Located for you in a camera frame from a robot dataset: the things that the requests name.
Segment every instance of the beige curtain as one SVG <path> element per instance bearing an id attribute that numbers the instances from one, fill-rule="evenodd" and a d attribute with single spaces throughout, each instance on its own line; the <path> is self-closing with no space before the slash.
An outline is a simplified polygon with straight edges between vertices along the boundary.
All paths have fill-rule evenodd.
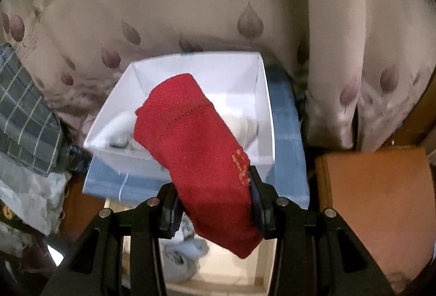
<path id="1" fill-rule="evenodd" d="M 374 150 L 435 67 L 433 0 L 2 0 L 0 8 L 6 40 L 81 137 L 130 62 L 255 50 L 306 93 L 309 144 Z"/>

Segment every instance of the gray fabric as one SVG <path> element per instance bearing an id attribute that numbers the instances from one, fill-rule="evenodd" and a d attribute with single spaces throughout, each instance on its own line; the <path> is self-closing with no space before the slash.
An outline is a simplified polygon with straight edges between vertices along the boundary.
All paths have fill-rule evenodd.
<path id="1" fill-rule="evenodd" d="M 185 257 L 183 254 L 164 249 L 162 269 L 166 282 L 183 282 L 195 275 L 198 266 L 196 261 Z"/>
<path id="2" fill-rule="evenodd" d="M 0 151 L 44 176 L 63 171 L 69 153 L 59 120 L 8 43 L 0 45 Z"/>
<path id="3" fill-rule="evenodd" d="M 195 236 L 195 230 L 193 229 L 192 221 L 188 216 L 186 216 L 185 213 L 183 213 L 179 231 L 182 232 L 184 240 Z"/>
<path id="4" fill-rule="evenodd" d="M 69 173 L 53 172 L 43 177 L 0 153 L 0 200 L 24 223 L 45 235 L 59 228 L 69 178 Z"/>
<path id="5" fill-rule="evenodd" d="M 178 252 L 186 258 L 197 260 L 204 257 L 209 252 L 209 246 L 205 239 L 189 238 L 182 243 L 172 243 L 165 245 L 166 252 Z"/>
<path id="6" fill-rule="evenodd" d="M 33 244 L 30 234 L 0 222 L 0 251 L 21 258 L 23 249 Z"/>

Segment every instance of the gray plaid cloth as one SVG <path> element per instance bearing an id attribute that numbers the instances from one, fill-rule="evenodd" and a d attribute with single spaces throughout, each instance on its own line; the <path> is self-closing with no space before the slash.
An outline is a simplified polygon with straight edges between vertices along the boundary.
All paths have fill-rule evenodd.
<path id="1" fill-rule="evenodd" d="M 0 45 L 0 152 L 37 174 L 63 172 L 69 146 L 15 51 Z"/>

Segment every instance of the white paper bag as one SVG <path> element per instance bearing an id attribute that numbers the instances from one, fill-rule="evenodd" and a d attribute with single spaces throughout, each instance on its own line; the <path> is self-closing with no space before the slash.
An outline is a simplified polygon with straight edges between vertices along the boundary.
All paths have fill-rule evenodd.
<path id="1" fill-rule="evenodd" d="M 274 128 L 263 60 L 255 52 L 174 54 L 130 64 L 100 110 L 84 146 L 118 172 L 168 180 L 168 171 L 150 153 L 101 148 L 94 140 L 119 113 L 136 111 L 158 84 L 182 73 L 195 78 L 215 107 L 234 109 L 258 123 L 258 135 L 246 153 L 265 180 L 275 160 Z"/>

